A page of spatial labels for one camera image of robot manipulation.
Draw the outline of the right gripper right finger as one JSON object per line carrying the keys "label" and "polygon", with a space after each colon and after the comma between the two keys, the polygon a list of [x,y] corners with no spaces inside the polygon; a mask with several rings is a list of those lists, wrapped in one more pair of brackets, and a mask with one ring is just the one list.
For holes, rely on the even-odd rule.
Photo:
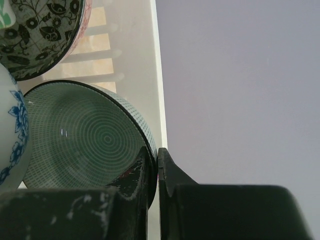
{"label": "right gripper right finger", "polygon": [[200,184],[158,150],[163,240],[311,240],[293,194],[278,185]]}

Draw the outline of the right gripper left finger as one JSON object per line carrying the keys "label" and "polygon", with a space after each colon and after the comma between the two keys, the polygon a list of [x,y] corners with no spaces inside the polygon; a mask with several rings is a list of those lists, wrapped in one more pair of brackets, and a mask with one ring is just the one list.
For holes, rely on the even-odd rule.
{"label": "right gripper left finger", "polygon": [[145,147],[97,189],[20,189],[0,197],[3,240],[145,240],[150,156]]}

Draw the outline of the green striped bowl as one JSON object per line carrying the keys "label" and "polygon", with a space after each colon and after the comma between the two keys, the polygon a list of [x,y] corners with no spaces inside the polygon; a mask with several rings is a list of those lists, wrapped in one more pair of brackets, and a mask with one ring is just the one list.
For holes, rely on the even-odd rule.
{"label": "green striped bowl", "polygon": [[24,94],[32,155],[29,189],[100,188],[127,174],[141,148],[149,164],[148,201],[157,182],[157,147],[141,113],[118,94],[89,83],[52,80]]}

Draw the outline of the white plastic dish rack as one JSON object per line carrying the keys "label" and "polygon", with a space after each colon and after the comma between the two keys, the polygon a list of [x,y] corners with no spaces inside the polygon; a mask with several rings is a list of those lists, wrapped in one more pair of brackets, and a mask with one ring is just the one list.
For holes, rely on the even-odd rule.
{"label": "white plastic dish rack", "polygon": [[56,80],[92,84],[132,104],[147,122],[158,148],[165,141],[164,97],[156,3],[153,0],[96,0],[106,24],[89,27],[87,39],[107,49],[76,52],[52,70],[52,77],[32,79],[25,92]]}

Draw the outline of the black leaf pink bowl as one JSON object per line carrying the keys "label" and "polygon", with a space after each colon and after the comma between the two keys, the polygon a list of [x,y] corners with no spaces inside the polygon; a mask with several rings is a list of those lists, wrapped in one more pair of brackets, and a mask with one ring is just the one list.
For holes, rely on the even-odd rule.
{"label": "black leaf pink bowl", "polygon": [[16,17],[0,31],[0,62],[16,81],[48,72],[78,45],[88,27],[91,0],[10,0]]}

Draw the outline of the yellow flower white bowl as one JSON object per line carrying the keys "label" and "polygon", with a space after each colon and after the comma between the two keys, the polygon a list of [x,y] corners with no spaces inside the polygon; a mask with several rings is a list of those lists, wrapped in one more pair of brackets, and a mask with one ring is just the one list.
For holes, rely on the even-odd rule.
{"label": "yellow flower white bowl", "polygon": [[7,29],[16,23],[16,15],[9,0],[0,0],[0,29]]}

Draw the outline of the blue flower white bowl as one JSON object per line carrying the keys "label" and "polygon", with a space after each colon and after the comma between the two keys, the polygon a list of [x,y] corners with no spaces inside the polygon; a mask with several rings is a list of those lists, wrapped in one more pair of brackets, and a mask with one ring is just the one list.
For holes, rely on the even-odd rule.
{"label": "blue flower white bowl", "polygon": [[32,155],[27,106],[9,71],[0,66],[0,192],[16,190]]}

